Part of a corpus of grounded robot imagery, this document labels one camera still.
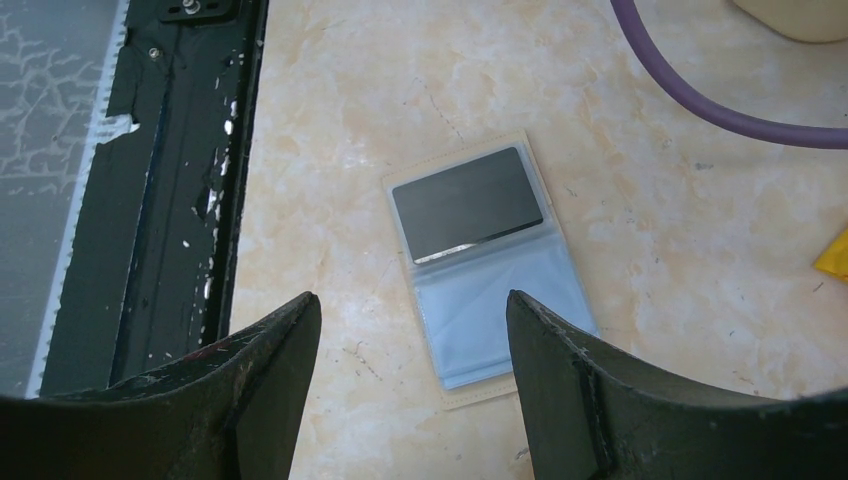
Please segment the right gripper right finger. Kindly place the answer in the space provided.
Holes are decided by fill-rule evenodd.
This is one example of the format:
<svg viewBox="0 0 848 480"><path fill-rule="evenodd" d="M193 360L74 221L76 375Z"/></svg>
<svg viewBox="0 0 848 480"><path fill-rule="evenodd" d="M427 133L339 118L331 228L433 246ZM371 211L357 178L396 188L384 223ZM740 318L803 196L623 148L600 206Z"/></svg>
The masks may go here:
<svg viewBox="0 0 848 480"><path fill-rule="evenodd" d="M774 400L645 362L514 290L509 346L539 479L843 479L847 392Z"/></svg>

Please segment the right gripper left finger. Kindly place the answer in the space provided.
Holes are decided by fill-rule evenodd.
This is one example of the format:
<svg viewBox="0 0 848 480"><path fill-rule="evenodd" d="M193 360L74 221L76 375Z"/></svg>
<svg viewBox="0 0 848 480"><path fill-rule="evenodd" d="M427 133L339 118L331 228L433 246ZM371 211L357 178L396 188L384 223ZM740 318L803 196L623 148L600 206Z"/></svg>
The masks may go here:
<svg viewBox="0 0 848 480"><path fill-rule="evenodd" d="M103 390L1 401L5 479L285 479L317 359L319 298Z"/></svg>

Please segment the black card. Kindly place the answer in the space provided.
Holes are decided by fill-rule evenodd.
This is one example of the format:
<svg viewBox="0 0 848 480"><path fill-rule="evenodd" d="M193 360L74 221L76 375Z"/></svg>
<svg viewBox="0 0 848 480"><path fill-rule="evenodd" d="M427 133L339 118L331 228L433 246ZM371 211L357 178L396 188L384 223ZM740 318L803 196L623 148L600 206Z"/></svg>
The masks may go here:
<svg viewBox="0 0 848 480"><path fill-rule="evenodd" d="M391 189L415 265L544 220L521 150L509 146Z"/></svg>

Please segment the beige oval card tray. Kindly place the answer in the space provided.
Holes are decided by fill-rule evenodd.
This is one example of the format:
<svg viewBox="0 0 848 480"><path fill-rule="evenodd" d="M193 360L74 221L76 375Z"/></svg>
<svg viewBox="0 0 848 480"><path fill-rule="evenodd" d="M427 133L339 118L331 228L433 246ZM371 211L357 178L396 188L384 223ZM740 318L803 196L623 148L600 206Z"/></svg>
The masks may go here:
<svg viewBox="0 0 848 480"><path fill-rule="evenodd" d="M823 44L847 39L847 0L734 0L733 3L794 41Z"/></svg>

